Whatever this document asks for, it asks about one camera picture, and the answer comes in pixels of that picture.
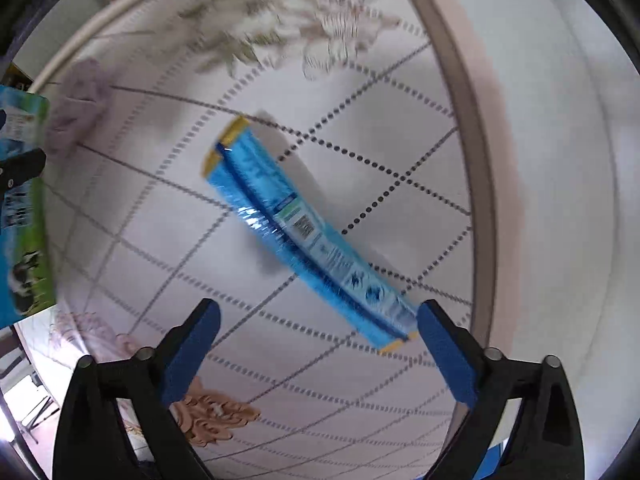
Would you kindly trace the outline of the light blue tissue pack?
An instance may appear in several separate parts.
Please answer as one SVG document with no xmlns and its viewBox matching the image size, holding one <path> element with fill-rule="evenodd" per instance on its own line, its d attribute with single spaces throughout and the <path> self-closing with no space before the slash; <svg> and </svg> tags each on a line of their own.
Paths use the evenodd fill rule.
<svg viewBox="0 0 640 480">
<path fill-rule="evenodd" d="M 1 161 L 43 144 L 49 102 L 1 88 Z M 1 326 L 9 327 L 55 305 L 41 174 L 1 189 Z"/>
</svg>

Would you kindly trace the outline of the purple knitted cloth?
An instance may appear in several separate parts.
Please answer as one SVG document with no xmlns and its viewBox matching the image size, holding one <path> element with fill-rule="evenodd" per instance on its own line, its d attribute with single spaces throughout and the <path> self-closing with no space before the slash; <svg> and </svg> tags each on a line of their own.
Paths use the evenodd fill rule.
<svg viewBox="0 0 640 480">
<path fill-rule="evenodd" d="M 44 151 L 63 156 L 96 128 L 111 104 L 113 73 L 95 58 L 75 63 L 58 86 L 44 128 Z"/>
</svg>

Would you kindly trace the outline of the long blue packet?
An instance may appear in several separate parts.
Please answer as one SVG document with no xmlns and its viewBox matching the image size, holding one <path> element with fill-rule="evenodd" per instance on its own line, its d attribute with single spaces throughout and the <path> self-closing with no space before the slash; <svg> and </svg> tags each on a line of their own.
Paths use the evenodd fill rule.
<svg viewBox="0 0 640 480">
<path fill-rule="evenodd" d="M 300 195 L 246 118 L 224 128 L 202 173 L 280 261 L 376 350 L 393 351 L 419 336 L 418 308 Z"/>
</svg>

